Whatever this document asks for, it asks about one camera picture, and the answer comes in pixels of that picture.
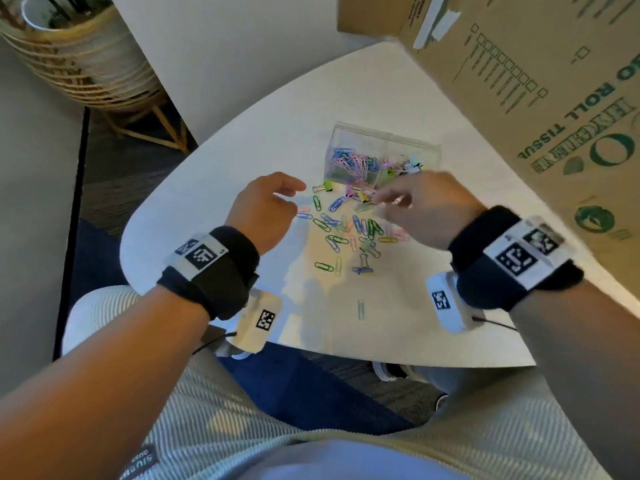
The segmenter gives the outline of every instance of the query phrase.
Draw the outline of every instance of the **clear plastic box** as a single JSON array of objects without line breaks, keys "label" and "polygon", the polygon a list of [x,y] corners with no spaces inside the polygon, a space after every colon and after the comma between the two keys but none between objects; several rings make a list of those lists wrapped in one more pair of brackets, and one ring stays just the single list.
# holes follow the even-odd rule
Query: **clear plastic box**
[{"label": "clear plastic box", "polygon": [[377,189],[391,178],[439,165],[439,145],[338,122],[325,155],[324,179]]}]

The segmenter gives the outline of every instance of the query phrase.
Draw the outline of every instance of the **wrist-mounted device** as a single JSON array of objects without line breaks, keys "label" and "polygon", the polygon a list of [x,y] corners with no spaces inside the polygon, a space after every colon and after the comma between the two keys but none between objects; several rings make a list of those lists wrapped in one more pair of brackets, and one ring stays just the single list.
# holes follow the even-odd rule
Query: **wrist-mounted device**
[{"label": "wrist-mounted device", "polygon": [[575,250],[541,217],[521,219],[502,206],[484,211],[449,250],[460,298],[481,310],[508,312],[533,289],[565,290],[584,277]]},{"label": "wrist-mounted device", "polygon": [[169,255],[158,284],[199,303],[213,320],[229,320],[247,303],[260,255],[233,227],[196,234]]}]

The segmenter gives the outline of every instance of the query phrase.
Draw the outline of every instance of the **white table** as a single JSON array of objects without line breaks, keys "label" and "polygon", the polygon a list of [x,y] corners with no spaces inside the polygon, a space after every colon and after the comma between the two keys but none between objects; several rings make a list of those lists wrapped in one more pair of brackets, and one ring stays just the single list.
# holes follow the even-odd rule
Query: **white table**
[{"label": "white table", "polygon": [[[640,303],[597,265],[404,49],[389,42],[328,63],[278,89],[236,117],[174,170],[140,206],[124,231],[120,259],[135,291],[144,294],[154,286],[164,257],[188,237],[222,224],[236,193],[249,180],[276,170],[288,172],[309,185],[298,201],[309,202],[310,187],[322,180],[324,153],[336,121],[441,144],[442,169],[453,172],[487,205],[503,203],[524,215],[546,217],[578,247],[577,260],[588,277],[640,313]],[[325,208],[332,200],[328,198],[323,196]],[[300,273],[309,277],[309,271],[301,271],[301,266],[308,266],[309,260],[312,266],[314,259],[300,256],[302,233],[309,221],[295,221],[283,243],[262,258],[258,269],[256,287],[284,299],[271,341],[333,355],[414,365],[533,364],[515,331],[491,324],[455,335],[442,329],[424,279],[450,269],[448,253],[415,242],[402,248],[404,251],[394,251],[396,265],[386,272],[396,271],[400,282],[409,276],[411,281],[394,283],[395,288],[386,296],[367,294],[366,288],[358,288],[353,281],[348,286],[336,285],[334,277],[318,270],[317,278],[301,283],[296,278]],[[343,275],[346,273],[350,273],[349,265]],[[353,296],[353,307],[332,308],[332,303],[345,300],[341,296],[345,292]],[[356,298],[363,294],[366,316],[358,320]],[[401,308],[408,312],[398,312]],[[489,316],[511,323],[502,312]],[[235,323],[216,322],[224,328]]]}]

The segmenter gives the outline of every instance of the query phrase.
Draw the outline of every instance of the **knee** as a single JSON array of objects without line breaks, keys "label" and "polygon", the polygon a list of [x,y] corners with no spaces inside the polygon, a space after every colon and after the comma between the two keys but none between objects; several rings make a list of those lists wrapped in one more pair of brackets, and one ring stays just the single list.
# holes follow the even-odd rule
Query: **knee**
[{"label": "knee", "polygon": [[62,338],[62,355],[123,313],[138,298],[130,286],[110,286],[84,295],[69,313]]}]

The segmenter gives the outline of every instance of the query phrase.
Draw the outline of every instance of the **hand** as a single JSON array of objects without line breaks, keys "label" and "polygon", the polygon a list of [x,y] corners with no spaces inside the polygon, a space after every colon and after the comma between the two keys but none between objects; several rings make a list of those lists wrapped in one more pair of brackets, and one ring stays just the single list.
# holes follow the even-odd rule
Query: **hand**
[{"label": "hand", "polygon": [[[391,202],[402,197],[398,204]],[[431,248],[448,249],[457,236],[486,207],[452,174],[423,171],[398,177],[373,197],[380,217],[404,228]]]},{"label": "hand", "polygon": [[293,197],[306,188],[281,171],[256,178],[238,194],[225,224],[247,236],[262,256],[282,240],[298,213],[296,204],[274,193]]}]

